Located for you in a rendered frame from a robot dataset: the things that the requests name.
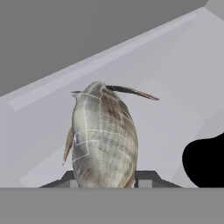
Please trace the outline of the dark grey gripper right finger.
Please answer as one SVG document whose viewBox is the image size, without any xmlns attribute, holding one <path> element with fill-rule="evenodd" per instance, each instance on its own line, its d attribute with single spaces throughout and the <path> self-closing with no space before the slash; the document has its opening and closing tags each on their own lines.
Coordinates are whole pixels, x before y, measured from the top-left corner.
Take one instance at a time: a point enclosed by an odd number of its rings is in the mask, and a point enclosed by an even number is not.
<svg viewBox="0 0 224 224">
<path fill-rule="evenodd" d="M 135 188 L 180 188 L 168 180 L 160 178 L 156 171 L 136 171 Z"/>
</svg>

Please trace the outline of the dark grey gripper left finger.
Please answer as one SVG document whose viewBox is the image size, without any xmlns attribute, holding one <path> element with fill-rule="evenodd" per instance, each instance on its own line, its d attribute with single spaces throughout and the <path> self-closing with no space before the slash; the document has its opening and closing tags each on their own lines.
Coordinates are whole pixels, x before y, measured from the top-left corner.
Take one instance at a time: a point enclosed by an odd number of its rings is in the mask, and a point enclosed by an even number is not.
<svg viewBox="0 0 224 224">
<path fill-rule="evenodd" d="M 61 179 L 56 179 L 53 182 L 48 184 L 42 185 L 42 188 L 76 188 L 77 182 L 74 177 L 73 171 L 66 171 L 65 174 L 62 176 Z"/>
</svg>

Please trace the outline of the grey brown fish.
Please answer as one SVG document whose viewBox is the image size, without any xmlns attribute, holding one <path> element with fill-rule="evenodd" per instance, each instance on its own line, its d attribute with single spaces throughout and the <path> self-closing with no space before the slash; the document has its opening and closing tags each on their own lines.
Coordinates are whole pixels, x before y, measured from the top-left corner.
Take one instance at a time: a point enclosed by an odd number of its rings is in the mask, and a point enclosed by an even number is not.
<svg viewBox="0 0 224 224">
<path fill-rule="evenodd" d="M 99 80 L 70 93 L 75 105 L 63 158 L 72 157 L 79 188 L 130 188 L 135 181 L 137 131 L 120 92 L 157 99 L 131 87 Z"/>
</svg>

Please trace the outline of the pale grey fridge shelf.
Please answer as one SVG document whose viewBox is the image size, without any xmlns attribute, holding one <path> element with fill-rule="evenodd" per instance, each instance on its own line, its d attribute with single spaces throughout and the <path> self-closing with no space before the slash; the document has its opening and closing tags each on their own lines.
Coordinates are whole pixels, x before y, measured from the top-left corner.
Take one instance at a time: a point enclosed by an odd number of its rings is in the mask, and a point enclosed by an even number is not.
<svg viewBox="0 0 224 224">
<path fill-rule="evenodd" d="M 181 165 L 193 139 L 224 130 L 224 20 L 202 7 L 0 97 L 0 187 L 39 187 L 71 167 L 63 150 L 73 90 L 93 81 L 127 86 L 138 167 L 192 186 Z"/>
</svg>

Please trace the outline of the black rounded object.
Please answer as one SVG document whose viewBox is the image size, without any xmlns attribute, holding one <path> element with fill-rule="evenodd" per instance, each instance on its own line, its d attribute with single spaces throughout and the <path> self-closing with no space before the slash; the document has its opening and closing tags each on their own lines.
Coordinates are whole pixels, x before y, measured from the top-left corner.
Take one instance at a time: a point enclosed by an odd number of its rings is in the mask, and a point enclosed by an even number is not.
<svg viewBox="0 0 224 224">
<path fill-rule="evenodd" d="M 183 150 L 182 165 L 198 188 L 224 188 L 224 132 L 191 141 Z"/>
</svg>

